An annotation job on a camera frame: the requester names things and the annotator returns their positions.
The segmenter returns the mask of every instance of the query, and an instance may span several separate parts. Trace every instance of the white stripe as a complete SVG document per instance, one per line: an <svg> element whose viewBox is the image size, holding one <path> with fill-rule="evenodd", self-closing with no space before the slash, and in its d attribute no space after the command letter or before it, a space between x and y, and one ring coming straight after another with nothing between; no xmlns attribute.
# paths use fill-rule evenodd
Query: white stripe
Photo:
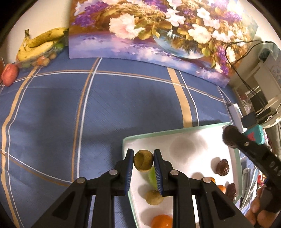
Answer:
<svg viewBox="0 0 281 228"><path fill-rule="evenodd" d="M187 87L187 85L186 85L186 83L185 83L185 80L184 80L184 78L183 78L182 73L181 73L180 70L179 70L179 72L180 72L180 75L181 75L181 77L182 77L182 80L183 80L183 82L184 82L184 84L185 84L185 87L187 88L187 91L188 91L188 93L189 93L189 95L190 95L190 97L191 97L191 99L192 99L192 101L193 101L193 104L194 104L194 107L195 107L195 110L196 110L197 123L198 123L198 126L199 126L199 117L198 117L198 111L197 111L197 107L196 107L195 101L194 101L194 99L193 99L193 97L192 97L192 95L191 95L191 93L190 93L190 91L189 91L189 88Z"/></svg>
<svg viewBox="0 0 281 228"><path fill-rule="evenodd" d="M12 193L11 179L10 179L10 174L9 174L9 169L10 169L10 145L11 145L10 128L11 128L11 125L12 125L12 124L14 123L14 121L16 120L16 117L17 117L17 114L18 114L18 111L19 111L19 107L20 107L20 105L21 105L21 101L22 101L22 99L23 99L23 96L24 96L24 94L25 94L25 91L27 90L27 88L28 88L29 84L32 82L32 80L33 80L33 77L32 77L31 80L28 82L27 86L25 87L25 89L24 89L24 91L23 91L23 93L22 93L21 99L20 99L19 104L18 104L18 107L17 107L17 111L16 111L16 113L15 113L15 117L14 117L13 121L10 123L9 128L8 128L9 145L8 145L8 169L7 169L7 174L8 174L8 178L9 178L9 186L10 186L11 196L12 196L12 199L13 199L13 202L14 202L14 205L15 205L15 209L16 209L17 215L18 215L18 217L19 217L19 220L20 220L21 225L23 226L23 228L24 228L24 225L23 225L23 223L22 223L22 221L21 221L21 218L20 218L20 216L19 216L19 212L18 212L18 210L17 210L17 206L16 206L16 203L15 203L15 200L14 200L14 196L13 196L13 193Z"/></svg>
<svg viewBox="0 0 281 228"><path fill-rule="evenodd" d="M225 99L223 98L223 94L221 93L221 91L220 91L220 89L219 89L219 87L218 87L218 86L217 86L217 89L218 89L219 93L221 94L221 98L222 98L222 99L223 99L223 101L224 101L225 108L226 108L226 110L227 110L227 113L228 113L228 116L229 116L230 122L231 122L231 124L233 125L233 122L232 122L232 118L231 118L230 112L229 112L228 107L227 107L227 105L226 105L226 101L225 101Z"/></svg>
<svg viewBox="0 0 281 228"><path fill-rule="evenodd" d="M48 76L48 75L52 75L52 74L89 74L89 72L78 72L78 71L74 71L74 72L55 72L55 73L49 73L49 74L41 74L41 75L37 75L37 76L34 76L34 77ZM147 78L147 77L142 77L142 76L126 75L126 74L115 74L115 73L102 73L102 72L97 72L96 74L117 75L117 76L124 76L124 77L142 78L142 79L147 79L147 80L152 80L152 81L164 82L164 83L171 84L171 85L175 84L175 85L179 85L179 86L185 88L185 86L180 85L180 84L177 84L177 83L168 82L168 81L162 81L162 80L159 80L159 79ZM190 90L192 90L192 91L195 91L195 92L197 92L197 93L200 93L200 94L202 94L202 95L204 95L204 96L207 96L207 97L209 97L209 98L211 98L211 99L214 99L214 100L217 100L217 101L223 102L223 103L225 102L225 101L222 101L222 100L220 100L220 99L218 99L218 98L212 97L212 96L210 96L209 94L202 93L202 92L200 92L200 91L198 91L198 90L196 90L196 89L193 89L193 88L191 88L191 87L189 87L189 86L188 86L188 88L189 88Z"/></svg>
<svg viewBox="0 0 281 228"><path fill-rule="evenodd" d="M73 71L73 72L54 72L54 73L47 73L47 74L40 74L40 75L36 75L33 77L41 77L41 76L48 76L48 75L52 75L52 74L89 74L89 72L85 71L85 72L80 72L80 71ZM17 83L19 81L23 81L26 78L22 78L18 81L15 81L14 83Z"/></svg>
<svg viewBox="0 0 281 228"><path fill-rule="evenodd" d="M228 96L225 94L225 92L220 87L218 87L218 88L225 95L225 97L228 99L229 103L232 104L231 100L228 98Z"/></svg>
<svg viewBox="0 0 281 228"><path fill-rule="evenodd" d="M56 180L59 180L59 181L63 181L63 182L67 182L67 183L72 183L71 181L62 180L62 179L59 179L59 178L50 176L50 175L48 175L48 174L42 173L42 172L38 171L37 169L34 169L34 168L32 168L31 166L29 166L29 165L23 163L22 161L18 160L18 159L15 158L14 156L12 156L12 155L9 155L9 156L12 157L13 159L17 160L18 162L22 163L23 165L27 166L28 168L30 168L30 169L32 169L32 170L34 170L34 171L36 171L36 172L38 172L38 173L40 173L40 174L42 174L42 175L44 175L44 176L47 176L47 177L50 177L50 178L53 178L53 179L56 179Z"/></svg>
<svg viewBox="0 0 281 228"><path fill-rule="evenodd" d="M80 168L80 154L81 154L81 142L82 142L82 134L83 134L83 126L84 126L84 118L85 118L85 112L86 112L86 106L87 106L87 101L88 101L88 96L89 96L89 93L90 93L90 90L91 90L91 86L92 86L92 82L93 82L93 79L96 75L96 72L97 72L97 69L99 67L99 64L101 63L101 60L103 58L101 58L95 68L95 71L93 72L93 75L92 75L92 78L91 78L91 81L89 83L89 87L88 87L88 90L87 90L87 94L85 96L85 101L84 101L84 107L83 107L83 113L82 113L82 118L81 118L81 127L80 127L80 135L79 135L79 143L78 143L78 153L77 153L77 178L80 177L80 173L79 173L79 168Z"/></svg>

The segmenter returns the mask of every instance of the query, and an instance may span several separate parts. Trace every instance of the blue tablecloth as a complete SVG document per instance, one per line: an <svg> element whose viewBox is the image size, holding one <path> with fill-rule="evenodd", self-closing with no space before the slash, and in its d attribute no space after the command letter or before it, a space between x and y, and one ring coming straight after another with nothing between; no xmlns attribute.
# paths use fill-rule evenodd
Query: blue tablecloth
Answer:
<svg viewBox="0 0 281 228"><path fill-rule="evenodd" d="M231 122L229 86L149 63L69 59L23 70L0 89L0 200L17 227L31 227L79 176L99 177L122 159L125 137ZM127 197L116 227L135 227Z"/></svg>

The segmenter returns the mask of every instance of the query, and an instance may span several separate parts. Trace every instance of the green grape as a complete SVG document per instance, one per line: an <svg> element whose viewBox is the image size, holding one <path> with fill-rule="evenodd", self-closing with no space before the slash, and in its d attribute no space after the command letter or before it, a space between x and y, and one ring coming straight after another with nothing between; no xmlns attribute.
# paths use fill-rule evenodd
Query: green grape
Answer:
<svg viewBox="0 0 281 228"><path fill-rule="evenodd" d="M64 49L64 44L63 43L57 43L57 44L55 44L55 48L58 51L61 51L62 49Z"/></svg>
<svg viewBox="0 0 281 228"><path fill-rule="evenodd" d="M154 166L152 166L151 170L149 171L148 178L150 184L157 190L157 181Z"/></svg>

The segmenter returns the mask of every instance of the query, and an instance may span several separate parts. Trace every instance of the white wall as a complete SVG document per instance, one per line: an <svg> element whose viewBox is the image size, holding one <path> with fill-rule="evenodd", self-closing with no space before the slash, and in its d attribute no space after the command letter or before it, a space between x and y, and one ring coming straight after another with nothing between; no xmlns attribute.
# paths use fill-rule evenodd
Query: white wall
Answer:
<svg viewBox="0 0 281 228"><path fill-rule="evenodd" d="M4 44L0 48L0 56L4 58L5 63L15 61L18 48L20 47L24 30L30 29L30 35L35 37L49 29L56 27L69 26L69 12L72 0L38 0L15 24ZM257 37L261 40L271 40L281 47L281 40L271 27L265 17L256 10L247 0L240 0L242 6L253 16L259 25ZM242 75L251 71L257 64L257 53L260 47L252 51L241 63L239 73Z"/></svg>

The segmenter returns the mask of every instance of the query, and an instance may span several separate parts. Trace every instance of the white power strip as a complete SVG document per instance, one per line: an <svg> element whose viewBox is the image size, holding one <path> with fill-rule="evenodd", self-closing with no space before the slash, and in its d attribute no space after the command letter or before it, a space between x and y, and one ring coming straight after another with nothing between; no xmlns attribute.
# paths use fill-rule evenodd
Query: white power strip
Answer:
<svg viewBox="0 0 281 228"><path fill-rule="evenodd" d="M229 106L228 109L234 120L235 126L238 128L240 133L244 133L247 129L244 128L242 125L241 118L243 116L242 116L242 113L241 113L241 110L240 110L238 104L233 104L233 105Z"/></svg>

